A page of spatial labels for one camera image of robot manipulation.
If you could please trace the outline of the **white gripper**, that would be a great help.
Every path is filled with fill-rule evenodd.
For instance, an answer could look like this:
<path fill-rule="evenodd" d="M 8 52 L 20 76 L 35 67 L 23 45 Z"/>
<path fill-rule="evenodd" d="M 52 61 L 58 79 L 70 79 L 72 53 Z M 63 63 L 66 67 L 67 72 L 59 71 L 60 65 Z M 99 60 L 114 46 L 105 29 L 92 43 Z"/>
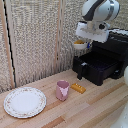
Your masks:
<path fill-rule="evenodd" d="M 87 23 L 80 21 L 77 25 L 76 35 L 82 38 L 90 39 L 104 43 L 109 36 L 108 23 L 103 21 L 88 21 Z M 88 42 L 87 49 L 91 47 L 91 42 Z"/>

